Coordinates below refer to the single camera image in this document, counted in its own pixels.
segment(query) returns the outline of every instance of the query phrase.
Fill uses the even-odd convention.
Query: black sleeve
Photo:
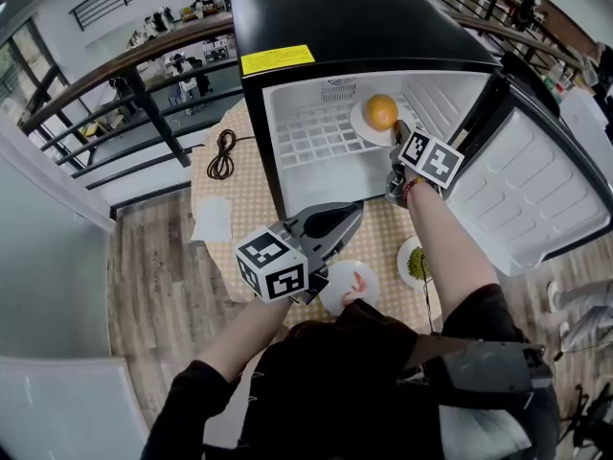
[[[451,312],[443,326],[443,335],[488,341],[526,342],[515,327],[509,307],[499,285],[487,285],[474,291]],[[559,437],[559,409],[554,387],[534,393],[530,406],[510,411],[528,434],[533,446],[515,458],[554,459]]]
[[[228,383],[208,364],[192,361],[172,381],[141,460],[200,460],[204,424],[223,411],[236,386],[237,383]]]

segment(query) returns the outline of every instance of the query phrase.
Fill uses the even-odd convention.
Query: green vegetable
[[[409,268],[409,274],[413,276],[416,280],[427,280],[430,278],[430,268],[428,267],[428,262],[423,258],[423,270],[421,270],[421,257],[423,256],[423,249],[418,247],[413,249],[411,252],[411,256],[407,261],[407,266]]]

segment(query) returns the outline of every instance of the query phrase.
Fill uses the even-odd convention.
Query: gray pants
[[[564,291],[556,296],[556,307],[561,311],[589,307],[581,318],[562,339],[562,350],[572,351],[577,343],[596,329],[613,327],[613,280],[598,281]]]

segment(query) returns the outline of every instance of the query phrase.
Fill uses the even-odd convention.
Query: red bracelet
[[[419,184],[420,182],[423,182],[423,177],[418,177],[417,179],[413,179],[412,181],[407,182],[404,185],[404,190],[402,191],[402,199],[404,199],[404,202],[407,202],[406,197],[409,194],[409,191],[411,191],[413,186],[415,186],[416,184]]]

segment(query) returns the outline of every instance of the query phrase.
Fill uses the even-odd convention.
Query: plate
[[[319,293],[319,298],[324,308],[335,317],[343,312],[342,298],[346,293],[359,295],[369,305],[376,304],[379,281],[375,272],[364,263],[338,261],[329,267],[328,279],[329,284]]]
[[[416,289],[417,291],[423,291],[423,280],[418,280],[409,274],[409,258],[411,257],[411,252],[415,249],[421,247],[420,239],[418,239],[417,235],[414,235],[410,239],[407,239],[400,250],[398,251],[397,256],[397,268],[400,273],[400,278],[402,281],[406,283],[409,287]],[[428,289],[430,289],[430,285],[434,285],[434,283],[428,283]]]
[[[393,127],[379,131],[370,127],[364,120],[363,111],[366,101],[368,101],[368,99],[355,103],[349,113],[349,122],[352,124],[353,130],[367,142],[374,143],[380,147],[394,147],[396,145],[396,138],[394,137]],[[407,126],[409,126],[411,132],[413,132],[415,130],[415,120],[413,119],[411,111],[402,105],[398,105],[398,103],[397,107],[398,118],[404,121]]]

